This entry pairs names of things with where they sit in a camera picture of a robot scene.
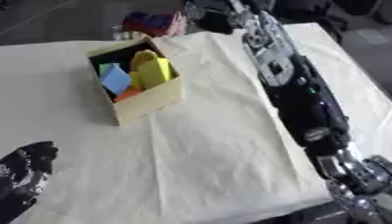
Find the floor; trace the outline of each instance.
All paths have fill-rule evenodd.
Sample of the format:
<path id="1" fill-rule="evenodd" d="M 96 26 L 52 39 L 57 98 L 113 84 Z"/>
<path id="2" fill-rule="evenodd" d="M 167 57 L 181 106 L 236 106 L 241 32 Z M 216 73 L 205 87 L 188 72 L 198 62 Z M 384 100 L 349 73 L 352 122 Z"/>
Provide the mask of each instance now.
<path id="1" fill-rule="evenodd" d="M 109 40 L 112 27 L 132 11 L 170 13 L 181 0 L 10 0 L 12 9 L 0 11 L 0 46 L 63 40 Z M 363 66 L 382 88 L 392 94 L 392 27 L 368 17 L 351 17 L 339 8 L 333 14 L 347 18 L 343 47 Z M 330 211 L 329 206 L 310 209 Z M 344 223 L 319 221 L 315 223 Z M 259 222 L 274 223 L 273 220 Z"/>

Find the table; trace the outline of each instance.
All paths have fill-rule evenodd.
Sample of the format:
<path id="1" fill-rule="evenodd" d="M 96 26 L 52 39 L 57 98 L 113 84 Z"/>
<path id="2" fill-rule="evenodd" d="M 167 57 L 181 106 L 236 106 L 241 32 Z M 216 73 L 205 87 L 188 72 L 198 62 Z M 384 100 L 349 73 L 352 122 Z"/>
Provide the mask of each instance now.
<path id="1" fill-rule="evenodd" d="M 316 24 L 286 26 L 348 116 L 355 145 L 392 158 L 391 103 Z M 53 140 L 54 174 L 15 223 L 246 223 L 330 201 L 232 36 L 155 39 L 185 99 L 115 126 L 85 52 L 111 42 L 0 48 L 0 156 Z"/>

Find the red object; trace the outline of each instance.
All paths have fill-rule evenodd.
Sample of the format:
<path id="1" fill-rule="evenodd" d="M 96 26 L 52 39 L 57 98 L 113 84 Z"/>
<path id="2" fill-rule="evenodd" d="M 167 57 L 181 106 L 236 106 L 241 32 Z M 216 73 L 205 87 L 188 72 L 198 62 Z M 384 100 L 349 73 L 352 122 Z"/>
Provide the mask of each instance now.
<path id="1" fill-rule="evenodd" d="M 180 12 L 174 15 L 150 15 L 133 12 L 122 21 L 123 32 L 143 32 L 151 37 L 184 35 L 186 17 Z"/>
<path id="2" fill-rule="evenodd" d="M 122 21 L 122 31 L 143 32 L 152 37 L 161 37 L 166 34 L 172 20 L 173 15 L 152 16 L 144 12 L 134 12 Z"/>
<path id="3" fill-rule="evenodd" d="M 122 94 L 120 94 L 119 96 L 117 96 L 117 97 L 115 98 L 115 102 L 120 102 L 120 101 L 122 101 L 122 100 L 128 99 L 128 98 L 130 98 L 131 96 L 138 95 L 138 94 L 140 94 L 140 93 L 142 93 L 142 91 L 139 90 L 139 89 L 136 89 L 136 88 L 128 88 L 127 90 L 125 90 L 124 92 L 122 92 Z"/>

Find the cardboard box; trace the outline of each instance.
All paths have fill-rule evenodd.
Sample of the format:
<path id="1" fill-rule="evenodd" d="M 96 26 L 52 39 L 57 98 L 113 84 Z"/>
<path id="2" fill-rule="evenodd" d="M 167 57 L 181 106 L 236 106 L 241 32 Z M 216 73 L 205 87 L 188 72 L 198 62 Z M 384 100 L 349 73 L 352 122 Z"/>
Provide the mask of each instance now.
<path id="1" fill-rule="evenodd" d="M 104 91 L 108 105 L 112 108 L 119 125 L 124 125 L 152 111 L 168 106 L 181 100 L 181 85 L 179 73 L 171 64 L 173 79 L 151 89 L 144 90 L 141 94 L 134 95 L 125 100 L 114 102 L 115 96 L 102 87 L 99 77 L 99 65 L 106 63 L 119 63 L 122 70 L 130 71 L 130 61 L 135 53 L 150 49 L 159 57 L 164 57 L 162 52 L 149 38 L 122 42 L 110 47 L 88 52 L 87 56 L 96 74 L 96 85 Z"/>

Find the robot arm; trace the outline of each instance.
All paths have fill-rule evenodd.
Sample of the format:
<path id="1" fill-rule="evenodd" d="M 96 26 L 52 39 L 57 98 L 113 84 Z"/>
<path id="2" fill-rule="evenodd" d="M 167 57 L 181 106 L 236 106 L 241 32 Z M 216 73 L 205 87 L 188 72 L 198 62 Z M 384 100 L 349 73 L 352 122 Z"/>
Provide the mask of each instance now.
<path id="1" fill-rule="evenodd" d="M 387 223 L 374 196 L 391 193 L 392 164 L 380 156 L 363 159 L 352 147 L 348 117 L 279 22 L 247 4 L 252 0 L 225 1 L 230 9 L 224 12 L 227 20 L 245 31 L 244 48 L 271 104 L 325 179 L 331 196 L 359 221 Z M 200 18 L 204 13 L 196 4 L 185 3 L 185 14 Z"/>
<path id="2" fill-rule="evenodd" d="M 37 202 L 58 149 L 52 142 L 26 145 L 0 159 L 0 224 L 15 220 Z"/>

